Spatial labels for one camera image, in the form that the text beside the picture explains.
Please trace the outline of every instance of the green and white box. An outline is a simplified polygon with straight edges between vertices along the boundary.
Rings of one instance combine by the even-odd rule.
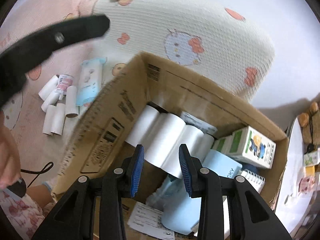
[[[223,154],[227,154],[230,150],[232,138],[232,135],[230,135],[216,140],[212,146],[212,149]]]
[[[225,154],[236,161],[271,169],[275,150],[273,141],[248,126],[232,133],[229,152]]]

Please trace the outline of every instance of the spiral notebook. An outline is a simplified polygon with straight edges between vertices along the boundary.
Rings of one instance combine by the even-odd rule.
[[[259,176],[259,175],[255,174],[254,172],[249,171],[247,169],[245,169],[243,171],[239,171],[238,175],[245,177],[250,182],[250,184],[255,188],[255,190],[260,194],[260,192],[262,191],[262,188],[265,184],[264,177]]]

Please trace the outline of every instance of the empty toilet paper tube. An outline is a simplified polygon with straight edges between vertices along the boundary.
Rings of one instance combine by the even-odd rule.
[[[198,158],[201,162],[207,156],[214,142],[214,138],[210,134],[204,134],[199,147],[195,150],[193,157]]]
[[[57,103],[56,111],[52,120],[51,132],[62,135],[65,120],[66,105]]]
[[[46,113],[49,105],[54,105],[59,100],[59,93],[52,91],[50,95],[43,102],[41,109]]]
[[[193,156],[202,140],[203,135],[203,132],[198,128],[192,125],[186,125],[163,165],[161,166],[161,169],[179,179],[182,179],[179,162],[179,147],[181,144],[186,144],[190,155]]]
[[[145,151],[145,160],[160,168],[185,125],[180,117],[167,114],[162,123],[157,126],[156,135]]]
[[[52,105],[48,106],[47,113],[45,114],[45,118],[44,118],[42,133],[47,135],[52,135],[51,127],[52,127],[52,121],[53,121],[55,111],[56,111],[56,106],[52,106]]]
[[[43,101],[47,99],[47,97],[50,95],[50,93],[56,89],[58,85],[59,78],[57,75],[54,75],[47,84],[44,85],[44,87],[40,90],[38,95],[41,97]]]
[[[79,107],[76,106],[77,87],[70,86],[67,88],[66,96],[66,117],[74,118],[79,115]]]
[[[150,132],[159,115],[160,113],[155,108],[146,106],[125,141],[134,147],[136,147],[137,144],[141,144],[142,139]]]

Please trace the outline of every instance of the human hand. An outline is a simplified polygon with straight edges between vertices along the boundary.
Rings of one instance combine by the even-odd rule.
[[[0,189],[13,185],[21,178],[18,147],[10,130],[4,126],[4,113],[0,110]]]

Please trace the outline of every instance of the teddy bear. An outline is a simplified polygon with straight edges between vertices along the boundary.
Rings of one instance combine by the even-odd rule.
[[[308,150],[312,151],[315,145],[320,145],[320,103],[313,102],[307,113],[298,116],[298,121],[302,127],[303,142],[308,145]]]

